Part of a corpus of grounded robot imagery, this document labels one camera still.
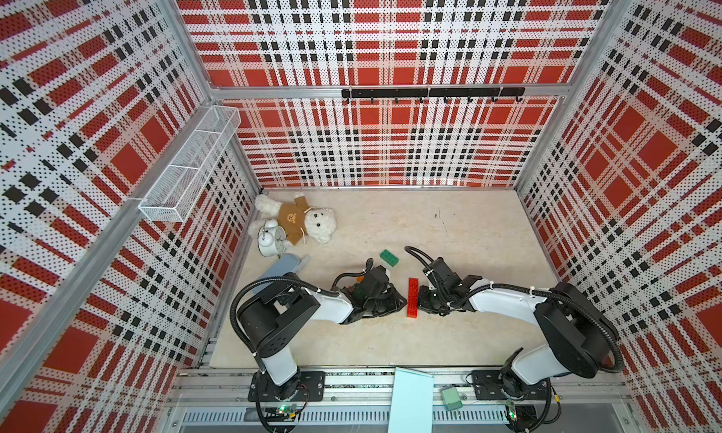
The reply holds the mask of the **red lego brick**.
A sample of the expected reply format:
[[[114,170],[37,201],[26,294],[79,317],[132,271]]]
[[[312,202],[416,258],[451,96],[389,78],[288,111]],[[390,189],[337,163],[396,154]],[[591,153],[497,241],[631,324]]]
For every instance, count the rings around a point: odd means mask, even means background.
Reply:
[[[415,301],[419,297],[419,279],[409,278],[408,279],[408,300]]]
[[[417,299],[409,298],[406,316],[408,318],[417,318]]]

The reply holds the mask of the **green lego brick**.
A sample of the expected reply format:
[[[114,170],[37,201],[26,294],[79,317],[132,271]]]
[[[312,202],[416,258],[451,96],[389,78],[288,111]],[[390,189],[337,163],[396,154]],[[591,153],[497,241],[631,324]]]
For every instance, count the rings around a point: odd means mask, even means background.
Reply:
[[[387,263],[391,267],[396,267],[398,263],[400,262],[398,256],[396,254],[391,253],[389,250],[385,249],[380,253],[380,258],[383,260],[383,262]]]

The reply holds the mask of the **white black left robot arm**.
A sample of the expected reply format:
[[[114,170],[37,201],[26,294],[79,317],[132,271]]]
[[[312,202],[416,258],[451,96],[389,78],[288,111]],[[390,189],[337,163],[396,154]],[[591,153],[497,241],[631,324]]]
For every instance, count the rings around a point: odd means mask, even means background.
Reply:
[[[278,391],[293,392],[301,370],[291,341],[308,322],[349,325],[383,318],[408,305],[387,269],[369,258],[362,271],[340,273],[331,288],[310,284],[296,273],[266,276],[242,288],[231,301],[229,322],[259,367],[259,376]]]

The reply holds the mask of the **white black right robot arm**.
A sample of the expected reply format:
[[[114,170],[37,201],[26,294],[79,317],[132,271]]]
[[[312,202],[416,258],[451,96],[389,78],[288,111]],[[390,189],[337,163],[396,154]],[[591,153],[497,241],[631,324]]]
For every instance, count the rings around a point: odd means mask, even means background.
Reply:
[[[513,352],[501,367],[498,384],[512,398],[548,378],[575,375],[595,378],[624,369],[618,330],[575,286],[524,288],[496,283],[479,275],[464,278],[439,256],[417,247],[404,251],[419,261],[430,286],[419,288],[417,308],[427,314],[491,313],[539,328],[545,342]]]

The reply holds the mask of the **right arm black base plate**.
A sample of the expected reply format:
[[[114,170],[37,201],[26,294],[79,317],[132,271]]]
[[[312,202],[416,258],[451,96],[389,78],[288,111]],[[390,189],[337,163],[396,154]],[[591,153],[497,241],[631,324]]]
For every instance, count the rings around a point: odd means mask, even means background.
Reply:
[[[470,376],[477,400],[544,401],[549,393],[545,380],[529,385],[500,369],[475,370]]]

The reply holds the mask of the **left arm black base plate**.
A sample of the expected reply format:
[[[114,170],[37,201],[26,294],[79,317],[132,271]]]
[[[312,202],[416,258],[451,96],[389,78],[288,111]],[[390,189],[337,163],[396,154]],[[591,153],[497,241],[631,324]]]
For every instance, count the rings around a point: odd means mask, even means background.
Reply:
[[[318,402],[325,394],[323,371],[299,371],[282,385],[276,385],[267,373],[256,372],[247,395],[248,402]]]

